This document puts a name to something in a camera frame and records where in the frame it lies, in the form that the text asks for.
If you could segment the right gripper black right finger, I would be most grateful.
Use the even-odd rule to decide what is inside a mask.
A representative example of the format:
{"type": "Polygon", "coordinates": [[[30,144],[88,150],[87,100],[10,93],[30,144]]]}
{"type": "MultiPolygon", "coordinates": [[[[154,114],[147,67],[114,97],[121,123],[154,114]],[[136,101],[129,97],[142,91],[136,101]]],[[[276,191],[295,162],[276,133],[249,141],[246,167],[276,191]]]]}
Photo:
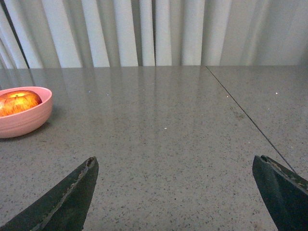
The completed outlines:
{"type": "Polygon", "coordinates": [[[308,229],[308,181],[267,156],[255,156],[252,172],[280,231],[308,229]]]}

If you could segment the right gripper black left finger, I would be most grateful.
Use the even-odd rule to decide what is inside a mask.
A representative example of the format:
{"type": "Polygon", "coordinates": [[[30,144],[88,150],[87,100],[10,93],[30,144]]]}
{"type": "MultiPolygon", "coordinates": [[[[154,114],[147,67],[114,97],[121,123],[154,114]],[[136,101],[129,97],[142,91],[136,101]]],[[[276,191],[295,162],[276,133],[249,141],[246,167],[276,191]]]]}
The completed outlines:
{"type": "Polygon", "coordinates": [[[99,163],[96,157],[90,157],[0,229],[2,231],[83,230],[98,172],[99,163]]]}

